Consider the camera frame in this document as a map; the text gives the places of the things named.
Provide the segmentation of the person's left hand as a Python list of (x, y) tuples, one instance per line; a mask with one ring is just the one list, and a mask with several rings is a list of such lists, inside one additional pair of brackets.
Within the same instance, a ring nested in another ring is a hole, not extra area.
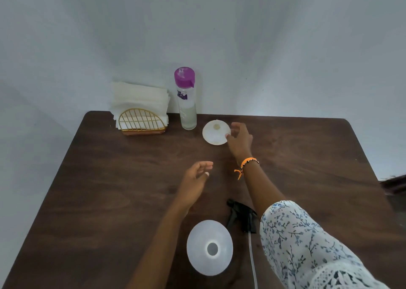
[(175, 205), (187, 212), (199, 199), (206, 181), (197, 180), (197, 171), (208, 171), (213, 168), (211, 161), (199, 161), (186, 170), (175, 197)]

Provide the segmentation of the person's right hand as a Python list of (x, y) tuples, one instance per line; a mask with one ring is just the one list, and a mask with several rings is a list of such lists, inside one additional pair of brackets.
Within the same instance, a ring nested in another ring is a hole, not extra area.
[(252, 157), (251, 143), (253, 136), (249, 133), (245, 123), (232, 122), (231, 133), (236, 133), (235, 141), (227, 141), (228, 147), (236, 159), (238, 166), (247, 159)]

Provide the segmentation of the person's right forearm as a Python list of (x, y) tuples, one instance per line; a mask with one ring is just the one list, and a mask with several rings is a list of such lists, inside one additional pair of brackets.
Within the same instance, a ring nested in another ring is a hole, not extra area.
[(271, 205), (287, 199), (269, 179), (255, 158), (245, 159), (241, 163), (241, 169), (254, 210), (259, 218)]

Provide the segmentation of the person's left forearm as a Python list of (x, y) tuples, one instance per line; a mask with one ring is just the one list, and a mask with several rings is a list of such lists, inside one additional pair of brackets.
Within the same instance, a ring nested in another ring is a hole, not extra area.
[(174, 200), (125, 289), (165, 289), (188, 208)]

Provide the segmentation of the small white funnel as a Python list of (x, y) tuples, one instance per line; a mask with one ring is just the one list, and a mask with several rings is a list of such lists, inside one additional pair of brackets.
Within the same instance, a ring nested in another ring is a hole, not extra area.
[(227, 143), (226, 135), (231, 134), (230, 126), (221, 120), (212, 120), (204, 126), (202, 136), (211, 145), (223, 145)]

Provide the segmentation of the clear bottle with purple cap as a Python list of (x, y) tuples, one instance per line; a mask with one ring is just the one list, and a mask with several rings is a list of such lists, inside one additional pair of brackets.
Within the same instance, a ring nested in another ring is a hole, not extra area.
[(175, 70), (174, 79), (181, 126), (186, 130), (192, 130), (197, 125), (195, 72), (190, 67), (180, 67)]

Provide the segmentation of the black spray trigger with tube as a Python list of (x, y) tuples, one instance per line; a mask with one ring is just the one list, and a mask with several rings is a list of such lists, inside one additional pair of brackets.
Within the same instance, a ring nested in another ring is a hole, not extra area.
[(241, 224), (241, 230), (248, 234), (249, 254), (252, 268), (252, 276), (254, 281), (254, 288), (258, 289), (255, 262), (253, 258), (252, 249), (252, 234), (256, 234), (256, 225), (254, 219), (257, 217), (256, 212), (249, 206), (237, 202), (233, 199), (227, 199), (227, 206), (231, 209), (231, 214), (226, 224), (226, 228), (231, 227), (236, 220)]

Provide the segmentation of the translucent white plastic bottle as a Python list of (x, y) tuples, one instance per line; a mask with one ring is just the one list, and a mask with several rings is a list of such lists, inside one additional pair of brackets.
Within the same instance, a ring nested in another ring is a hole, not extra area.
[(197, 272), (204, 276), (216, 276), (231, 263), (231, 234), (215, 220), (201, 221), (190, 231), (186, 251), (190, 264)]

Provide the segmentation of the stack of white napkins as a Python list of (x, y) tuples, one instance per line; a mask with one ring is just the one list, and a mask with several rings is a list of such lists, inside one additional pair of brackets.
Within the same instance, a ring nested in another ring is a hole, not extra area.
[(167, 115), (170, 95), (167, 89), (135, 85), (126, 82), (113, 82), (113, 100), (110, 112), (114, 120), (130, 108), (141, 108), (158, 116)]

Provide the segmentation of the white floral sleeve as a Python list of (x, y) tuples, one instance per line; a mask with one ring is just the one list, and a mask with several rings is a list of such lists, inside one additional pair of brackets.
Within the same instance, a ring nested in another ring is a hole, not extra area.
[(389, 289), (293, 201), (268, 207), (259, 233), (265, 256), (287, 289)]

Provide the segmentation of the dark wooden furniture piece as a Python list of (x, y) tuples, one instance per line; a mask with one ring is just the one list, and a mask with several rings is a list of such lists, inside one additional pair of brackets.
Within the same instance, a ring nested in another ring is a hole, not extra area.
[(380, 181), (380, 186), (387, 196), (406, 195), (406, 174)]

